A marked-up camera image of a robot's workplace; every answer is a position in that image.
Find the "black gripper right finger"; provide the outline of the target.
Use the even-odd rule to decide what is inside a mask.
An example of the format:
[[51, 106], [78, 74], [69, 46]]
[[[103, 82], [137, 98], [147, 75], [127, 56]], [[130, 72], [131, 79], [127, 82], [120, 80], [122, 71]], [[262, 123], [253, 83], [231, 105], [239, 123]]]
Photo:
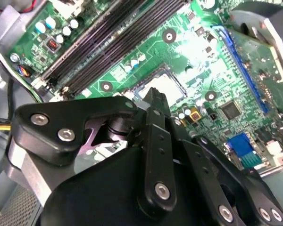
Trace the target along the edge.
[[162, 112], [174, 141], [174, 157], [194, 176], [196, 210], [207, 226], [283, 226], [283, 208], [254, 169], [239, 170], [206, 137], [191, 138], [171, 116], [165, 94]]

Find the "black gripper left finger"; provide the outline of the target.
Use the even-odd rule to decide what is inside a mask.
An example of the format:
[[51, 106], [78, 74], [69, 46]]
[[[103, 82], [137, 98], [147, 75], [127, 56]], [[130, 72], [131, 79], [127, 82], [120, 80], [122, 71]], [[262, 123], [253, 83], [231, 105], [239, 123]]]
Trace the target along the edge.
[[82, 150], [121, 140], [127, 148], [172, 145], [159, 94], [151, 88], [137, 103], [118, 96], [24, 105], [12, 121], [10, 161], [44, 207], [78, 174], [74, 162]]

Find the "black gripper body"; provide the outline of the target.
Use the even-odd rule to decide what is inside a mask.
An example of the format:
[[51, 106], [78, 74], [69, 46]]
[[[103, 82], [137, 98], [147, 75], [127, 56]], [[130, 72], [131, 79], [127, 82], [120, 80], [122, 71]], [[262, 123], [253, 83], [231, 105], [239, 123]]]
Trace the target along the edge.
[[126, 148], [60, 184], [43, 226], [206, 226], [172, 145]]

